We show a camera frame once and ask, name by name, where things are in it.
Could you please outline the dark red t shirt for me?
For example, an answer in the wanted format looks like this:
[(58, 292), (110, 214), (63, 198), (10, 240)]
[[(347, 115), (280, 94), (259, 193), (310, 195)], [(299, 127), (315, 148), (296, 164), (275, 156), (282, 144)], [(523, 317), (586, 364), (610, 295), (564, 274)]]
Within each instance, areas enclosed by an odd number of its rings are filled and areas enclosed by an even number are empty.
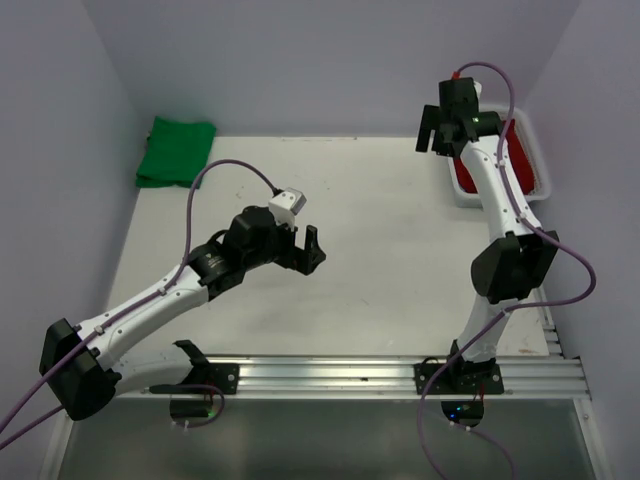
[[(508, 152), (513, 157), (512, 165), (523, 193), (527, 197), (540, 193), (537, 160), (532, 152), (525, 123), (516, 115), (509, 125), (506, 136)], [(452, 183), (457, 194), (476, 202), (479, 197), (473, 179), (459, 158), (449, 161)]]

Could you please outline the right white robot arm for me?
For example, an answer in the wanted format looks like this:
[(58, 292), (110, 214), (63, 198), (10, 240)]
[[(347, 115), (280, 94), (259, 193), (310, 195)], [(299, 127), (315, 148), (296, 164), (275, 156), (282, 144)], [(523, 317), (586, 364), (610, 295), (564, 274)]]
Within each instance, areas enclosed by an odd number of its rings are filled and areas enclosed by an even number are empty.
[(515, 173), (499, 142), (504, 123), (498, 113), (480, 110), (480, 90), (470, 77), (440, 82), (439, 102), (425, 106), (417, 138), (417, 151), (462, 162), (489, 229), (488, 246), (471, 264), (476, 298), (463, 332), (443, 365), (424, 360), (414, 367), (416, 386), (427, 394), (503, 393), (497, 344), (509, 317), (541, 286), (557, 253), (557, 234), (537, 235), (541, 224), (522, 190), (505, 185)]

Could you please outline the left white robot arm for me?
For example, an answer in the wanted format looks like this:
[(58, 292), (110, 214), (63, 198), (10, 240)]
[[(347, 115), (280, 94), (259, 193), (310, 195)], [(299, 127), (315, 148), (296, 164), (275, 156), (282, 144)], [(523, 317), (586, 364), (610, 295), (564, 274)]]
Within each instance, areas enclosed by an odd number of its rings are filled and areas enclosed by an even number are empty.
[(50, 325), (39, 365), (62, 409), (75, 421), (87, 419), (116, 396), (147, 389), (153, 394), (200, 395), (194, 412), (203, 417), (227, 389), (222, 376), (190, 340), (140, 362), (129, 354), (139, 342), (182, 314), (239, 286), (258, 267), (276, 264), (303, 275), (325, 261), (318, 230), (306, 228), (305, 244), (295, 244), (297, 229), (279, 222), (267, 207), (250, 206), (230, 228), (188, 253), (166, 281), (159, 281), (120, 308), (73, 326), (62, 318)]

